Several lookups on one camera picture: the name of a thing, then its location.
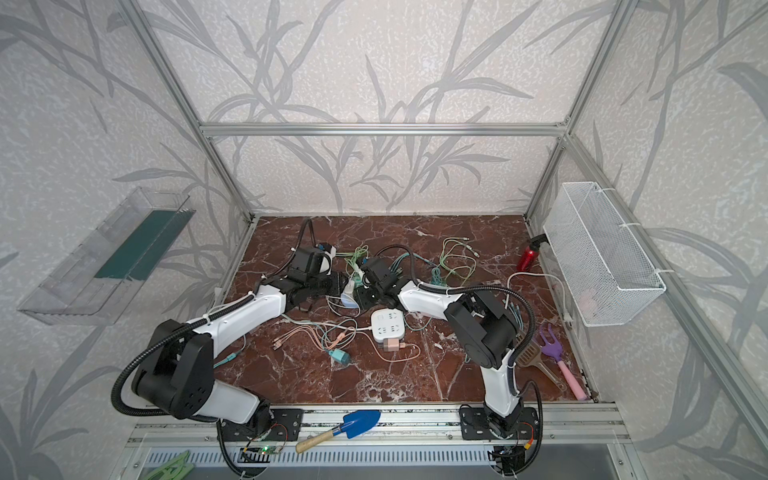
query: power strip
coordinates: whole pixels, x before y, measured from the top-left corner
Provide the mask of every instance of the power strip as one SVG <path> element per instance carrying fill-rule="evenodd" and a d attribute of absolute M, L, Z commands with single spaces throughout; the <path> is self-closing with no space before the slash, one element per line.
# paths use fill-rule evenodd
<path fill-rule="evenodd" d="M 371 313 L 371 331 L 376 342 L 398 339 L 406 335 L 406 319 L 400 310 L 383 309 Z"/>

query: red bottle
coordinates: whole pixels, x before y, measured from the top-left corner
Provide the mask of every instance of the red bottle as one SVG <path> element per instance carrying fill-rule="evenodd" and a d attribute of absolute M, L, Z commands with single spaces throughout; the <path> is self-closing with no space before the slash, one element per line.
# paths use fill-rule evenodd
<path fill-rule="evenodd" d="M 533 262 L 538 258 L 538 251 L 541 249 L 541 244 L 544 242 L 547 242 L 547 235 L 544 233 L 531 238 L 530 244 L 523 250 L 523 254 L 518 261 L 518 272 L 527 272 L 531 269 L 531 265 L 533 265 Z"/>

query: white mesh basket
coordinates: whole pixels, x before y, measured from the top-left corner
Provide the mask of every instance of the white mesh basket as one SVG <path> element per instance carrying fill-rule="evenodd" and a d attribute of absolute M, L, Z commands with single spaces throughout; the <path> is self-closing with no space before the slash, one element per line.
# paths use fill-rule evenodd
<path fill-rule="evenodd" d="M 667 289 L 594 182 L 562 184 L 544 232 L 586 326 L 624 325 Z"/>

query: red marble surface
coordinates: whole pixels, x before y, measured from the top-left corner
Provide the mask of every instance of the red marble surface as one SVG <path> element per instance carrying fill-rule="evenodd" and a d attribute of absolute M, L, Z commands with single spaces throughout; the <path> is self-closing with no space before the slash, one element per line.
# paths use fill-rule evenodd
<path fill-rule="evenodd" d="M 262 273 L 274 271 L 286 260 L 296 242 L 299 217 L 261 217 L 235 276 L 230 299 L 246 294 Z M 521 248 L 528 242 L 528 233 L 519 216 L 482 217 L 318 217 L 313 220 L 318 242 L 328 242 L 340 252 L 353 251 L 367 244 L 374 254 L 391 243 L 405 243 L 426 258 L 437 260 L 445 237 L 468 237 L 479 252 L 478 268 L 472 282 L 505 283 L 515 271 Z M 304 244 L 309 245 L 309 235 Z M 390 250 L 385 256 L 393 260 L 400 254 Z M 340 260 L 334 266 L 341 268 Z M 420 278 L 430 277 L 429 268 L 417 264 Z M 538 265 L 532 269 L 541 272 Z M 570 343 L 554 307 L 551 292 L 543 277 L 517 276 L 511 288 L 521 293 L 533 306 L 539 322 L 553 322 L 554 331 L 564 347 L 563 360 L 579 377 L 578 366 Z M 352 310 L 342 311 L 354 314 Z M 310 313 L 289 312 L 295 320 L 338 322 L 329 311 L 325 299 L 314 303 Z M 428 319 L 412 314 L 406 321 L 414 328 Z M 370 325 L 370 312 L 357 319 L 359 326 Z M 480 402 L 483 388 L 480 368 L 464 363 L 465 354 L 446 321 L 433 319 L 418 332 L 406 329 L 403 340 L 415 343 L 421 354 L 405 362 L 388 363 L 373 351 L 371 342 L 358 335 L 345 347 L 352 363 L 343 368 L 332 362 L 326 353 L 313 347 L 307 335 L 299 333 L 281 348 L 274 350 L 273 339 L 294 325 L 279 318 L 264 323 L 247 335 L 247 346 L 235 360 L 217 369 L 217 378 L 249 389 L 273 403 L 329 402 Z M 221 353 L 220 359 L 239 349 L 238 340 Z M 412 356 L 412 347 L 396 353 L 382 352 L 385 358 L 404 359 Z M 542 356 L 554 374 L 562 378 L 557 364 Z M 517 368 L 517 382 L 523 386 L 528 379 L 539 385 L 544 401 L 575 400 L 570 389 L 559 390 L 536 367 Z"/>

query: wall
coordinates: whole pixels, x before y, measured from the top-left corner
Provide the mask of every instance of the wall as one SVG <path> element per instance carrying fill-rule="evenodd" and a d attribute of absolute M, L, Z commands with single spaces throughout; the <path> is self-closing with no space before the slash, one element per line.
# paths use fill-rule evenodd
<path fill-rule="evenodd" d="M 755 1 L 641 2 L 575 128 L 764 392 L 767 14 Z M 578 180 L 566 159 L 557 181 Z M 650 478 L 768 478 L 663 299 L 626 326 L 576 329 Z"/>
<path fill-rule="evenodd" d="M 109 390 L 160 320 L 210 302 L 245 223 L 111 2 L 0 5 L 0 472 L 105 478 L 134 419 Z M 109 327 L 17 305 L 136 186 L 197 210 Z"/>
<path fill-rule="evenodd" d="M 614 1 L 141 5 L 206 122 L 557 122 Z M 520 214 L 553 143 L 234 137 L 219 148 L 255 211 Z"/>

